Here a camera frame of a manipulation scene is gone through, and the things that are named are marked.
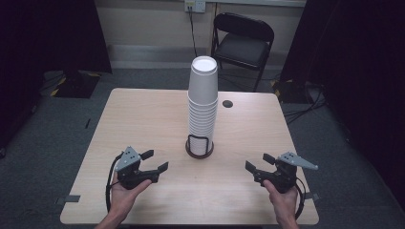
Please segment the white wall outlet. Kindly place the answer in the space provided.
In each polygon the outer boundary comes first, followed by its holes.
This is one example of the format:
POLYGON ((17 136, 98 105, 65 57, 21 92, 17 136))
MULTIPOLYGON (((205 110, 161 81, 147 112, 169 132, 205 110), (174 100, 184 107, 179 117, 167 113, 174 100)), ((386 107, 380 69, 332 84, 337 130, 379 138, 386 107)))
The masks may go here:
POLYGON ((186 12, 205 13, 206 3, 203 0, 184 0, 186 12))

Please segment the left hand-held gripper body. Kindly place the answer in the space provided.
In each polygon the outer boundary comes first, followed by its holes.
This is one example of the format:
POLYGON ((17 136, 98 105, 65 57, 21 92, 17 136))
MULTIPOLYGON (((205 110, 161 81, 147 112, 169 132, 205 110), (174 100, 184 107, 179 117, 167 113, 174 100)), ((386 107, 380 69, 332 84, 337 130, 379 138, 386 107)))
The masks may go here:
POLYGON ((117 163, 117 179, 121 186, 127 190, 137 187, 147 179, 153 183, 159 180, 160 173, 158 170, 141 171, 139 168, 142 162, 140 155, 134 148, 128 146, 117 163))

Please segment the person's right hand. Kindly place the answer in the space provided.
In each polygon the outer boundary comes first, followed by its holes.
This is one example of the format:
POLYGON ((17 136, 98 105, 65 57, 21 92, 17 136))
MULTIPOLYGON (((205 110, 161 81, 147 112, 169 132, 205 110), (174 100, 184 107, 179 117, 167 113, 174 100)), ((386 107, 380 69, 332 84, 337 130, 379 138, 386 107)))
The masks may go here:
POLYGON ((295 208, 298 191, 291 188, 286 193, 281 194, 269 180, 265 180, 264 185, 269 193, 269 200, 273 205, 277 221, 279 223, 296 221, 295 208))

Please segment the stack of white paper cups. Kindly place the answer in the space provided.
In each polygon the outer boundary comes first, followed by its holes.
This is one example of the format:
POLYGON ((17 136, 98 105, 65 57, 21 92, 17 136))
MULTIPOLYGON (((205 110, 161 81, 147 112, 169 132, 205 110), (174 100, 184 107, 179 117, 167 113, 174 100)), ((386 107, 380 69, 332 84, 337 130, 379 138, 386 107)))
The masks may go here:
POLYGON ((217 62, 210 56, 196 57, 191 64, 188 87, 188 135, 213 141, 218 105, 217 62))

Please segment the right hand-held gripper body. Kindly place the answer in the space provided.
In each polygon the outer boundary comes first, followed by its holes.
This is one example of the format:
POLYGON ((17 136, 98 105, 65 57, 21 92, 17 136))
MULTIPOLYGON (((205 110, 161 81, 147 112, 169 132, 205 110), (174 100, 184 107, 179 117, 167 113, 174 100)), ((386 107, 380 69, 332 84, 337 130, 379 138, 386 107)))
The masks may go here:
POLYGON ((253 175, 254 181, 264 185, 265 180, 269 180, 276 190, 284 194, 295 186, 297 180, 297 168, 317 170, 318 166, 303 159, 292 152, 286 152, 275 158, 275 172, 267 172, 256 168, 253 175))

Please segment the person's left hand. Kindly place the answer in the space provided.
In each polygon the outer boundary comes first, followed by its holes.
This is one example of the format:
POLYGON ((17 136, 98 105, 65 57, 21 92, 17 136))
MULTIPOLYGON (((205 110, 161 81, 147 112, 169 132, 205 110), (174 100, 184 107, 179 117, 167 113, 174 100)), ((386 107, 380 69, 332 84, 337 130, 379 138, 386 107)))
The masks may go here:
POLYGON ((152 181, 147 179, 137 187, 127 190, 121 186, 117 179, 117 174, 114 174, 111 189, 111 208, 109 214, 112 215, 118 222, 123 222, 132 210, 138 195, 145 191, 151 184, 152 181))

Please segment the black wire cup holder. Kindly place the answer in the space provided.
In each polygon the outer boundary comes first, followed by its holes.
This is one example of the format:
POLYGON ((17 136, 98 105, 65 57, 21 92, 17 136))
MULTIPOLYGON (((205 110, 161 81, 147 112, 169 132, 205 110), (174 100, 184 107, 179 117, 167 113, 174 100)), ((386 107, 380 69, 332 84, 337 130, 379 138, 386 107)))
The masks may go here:
POLYGON ((206 136, 189 135, 185 141, 185 151, 192 157, 204 159, 214 151, 214 142, 206 136))

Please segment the black folding chair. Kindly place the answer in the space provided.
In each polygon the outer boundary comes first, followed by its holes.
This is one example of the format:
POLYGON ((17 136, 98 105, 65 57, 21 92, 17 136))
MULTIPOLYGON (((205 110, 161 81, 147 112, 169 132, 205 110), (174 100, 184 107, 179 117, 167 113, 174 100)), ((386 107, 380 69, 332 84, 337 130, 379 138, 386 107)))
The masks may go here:
POLYGON ((257 71, 253 87, 257 91, 274 41, 272 27, 259 19, 222 12, 213 21, 211 56, 223 62, 257 71))

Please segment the black curtain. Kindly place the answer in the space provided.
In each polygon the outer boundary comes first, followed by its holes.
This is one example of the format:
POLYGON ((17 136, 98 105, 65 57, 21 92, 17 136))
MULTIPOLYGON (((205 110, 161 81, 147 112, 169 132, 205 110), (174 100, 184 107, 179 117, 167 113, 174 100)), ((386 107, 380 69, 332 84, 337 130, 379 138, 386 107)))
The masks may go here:
POLYGON ((405 210, 405 0, 306 0, 281 78, 324 86, 405 210))
POLYGON ((0 149, 39 98, 44 73, 109 73, 95 0, 0 0, 0 149))

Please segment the black stand base yellow tape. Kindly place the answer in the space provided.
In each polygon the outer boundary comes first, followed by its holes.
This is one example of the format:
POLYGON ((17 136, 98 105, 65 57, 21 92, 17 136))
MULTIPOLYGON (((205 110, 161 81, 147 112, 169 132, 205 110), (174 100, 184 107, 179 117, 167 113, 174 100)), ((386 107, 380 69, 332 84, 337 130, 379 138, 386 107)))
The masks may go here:
POLYGON ((47 72, 43 76, 42 95, 66 98, 90 98, 100 73, 91 72, 47 72))

